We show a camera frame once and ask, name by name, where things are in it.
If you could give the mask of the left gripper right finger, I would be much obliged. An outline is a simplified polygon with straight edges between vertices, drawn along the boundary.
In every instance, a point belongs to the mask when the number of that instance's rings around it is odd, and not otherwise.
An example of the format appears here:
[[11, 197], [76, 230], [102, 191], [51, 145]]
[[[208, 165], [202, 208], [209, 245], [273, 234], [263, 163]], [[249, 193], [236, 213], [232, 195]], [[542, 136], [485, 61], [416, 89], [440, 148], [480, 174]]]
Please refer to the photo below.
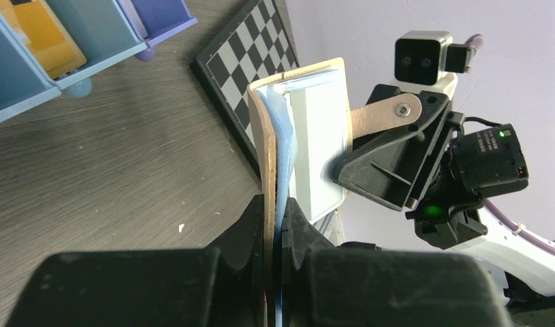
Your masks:
[[282, 222], [284, 326], [510, 326], [477, 260], [335, 246], [289, 198]]

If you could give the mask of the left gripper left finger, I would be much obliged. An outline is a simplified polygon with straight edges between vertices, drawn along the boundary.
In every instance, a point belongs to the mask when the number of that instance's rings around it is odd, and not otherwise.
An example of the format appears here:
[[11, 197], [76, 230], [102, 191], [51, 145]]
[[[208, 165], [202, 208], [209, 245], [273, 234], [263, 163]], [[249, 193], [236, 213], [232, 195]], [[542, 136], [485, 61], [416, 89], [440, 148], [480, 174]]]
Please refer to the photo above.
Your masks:
[[8, 326], [263, 326], [264, 198], [203, 248], [65, 252], [33, 272]]

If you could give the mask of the beige leather card holder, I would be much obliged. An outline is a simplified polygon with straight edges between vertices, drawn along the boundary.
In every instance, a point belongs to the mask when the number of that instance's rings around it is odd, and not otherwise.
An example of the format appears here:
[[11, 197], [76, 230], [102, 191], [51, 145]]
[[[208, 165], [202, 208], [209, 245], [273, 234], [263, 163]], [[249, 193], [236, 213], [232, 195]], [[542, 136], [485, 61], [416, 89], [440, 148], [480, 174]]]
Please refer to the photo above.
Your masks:
[[[294, 165], [298, 154], [290, 92], [305, 78], [320, 73], [340, 72], [345, 76], [342, 58], [291, 69], [252, 82], [247, 87], [248, 109], [264, 195], [263, 278], [268, 326], [281, 326], [281, 228], [288, 197], [295, 198]], [[349, 118], [349, 152], [354, 138], [402, 127], [416, 122], [422, 103], [410, 93], [351, 109]]]

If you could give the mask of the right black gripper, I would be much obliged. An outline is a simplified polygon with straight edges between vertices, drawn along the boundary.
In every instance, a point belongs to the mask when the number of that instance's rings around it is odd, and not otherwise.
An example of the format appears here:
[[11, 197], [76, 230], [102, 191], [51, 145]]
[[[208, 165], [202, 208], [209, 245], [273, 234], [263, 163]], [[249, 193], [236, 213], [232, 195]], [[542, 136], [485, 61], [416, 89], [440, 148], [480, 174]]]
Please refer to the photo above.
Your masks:
[[488, 233], [478, 210], [488, 198], [525, 189], [528, 168], [510, 123], [471, 117], [486, 128], [461, 132], [445, 151], [452, 134], [449, 97], [423, 91], [417, 98], [416, 122], [379, 132], [341, 157], [333, 181], [394, 211], [414, 210], [406, 218], [417, 237], [449, 249]]

